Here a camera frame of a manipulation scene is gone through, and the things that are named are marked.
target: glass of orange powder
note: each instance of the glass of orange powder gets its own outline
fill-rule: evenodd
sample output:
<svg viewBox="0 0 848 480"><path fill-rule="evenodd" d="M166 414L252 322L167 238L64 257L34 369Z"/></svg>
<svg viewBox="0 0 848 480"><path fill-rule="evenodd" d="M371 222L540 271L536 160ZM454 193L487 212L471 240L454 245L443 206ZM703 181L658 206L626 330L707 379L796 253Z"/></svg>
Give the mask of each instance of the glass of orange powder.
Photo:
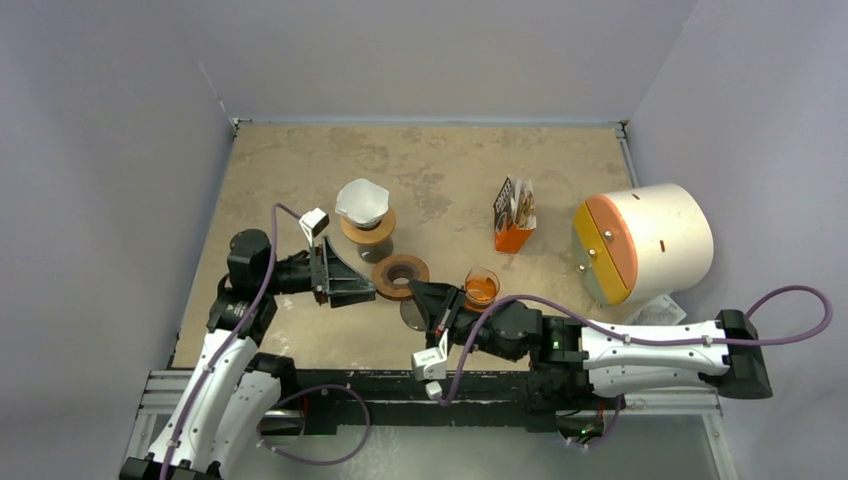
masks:
<svg viewBox="0 0 848 480"><path fill-rule="evenodd" d="M482 312L494 303L500 289L495 272L475 265L465 277L465 308Z"/></svg>

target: wooden table surface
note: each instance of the wooden table surface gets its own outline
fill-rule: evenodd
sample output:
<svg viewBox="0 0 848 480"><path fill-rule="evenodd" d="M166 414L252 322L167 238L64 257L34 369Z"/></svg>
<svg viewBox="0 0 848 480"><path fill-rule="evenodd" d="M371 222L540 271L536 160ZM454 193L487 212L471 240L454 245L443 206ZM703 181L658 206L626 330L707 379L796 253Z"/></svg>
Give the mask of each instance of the wooden table surface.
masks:
<svg viewBox="0 0 848 480"><path fill-rule="evenodd" d="M538 212L537 230L516 255L493 246L492 203L507 175L533 181ZM602 321L626 313L597 308L569 252L576 206L593 193L630 186L612 129L247 125L235 140L174 367L197 362L230 238L247 228L268 231L274 202L329 213L325 233L342 258L370 276L372 266L359 259L333 213L339 189L360 177L389 190L398 216L394 253L424 260L431 281L459 285L477 264L497 273L501 296L541 295ZM278 258L306 246L297 222L279 215ZM383 298L330 309L300 294L277 297L277 305L260 349L291 356L299 368L408 369L410 355L424 347L424 335L401 320L399 303ZM460 350L451 352L452 365ZM526 370L527 361L478 353L466 368Z"/></svg>

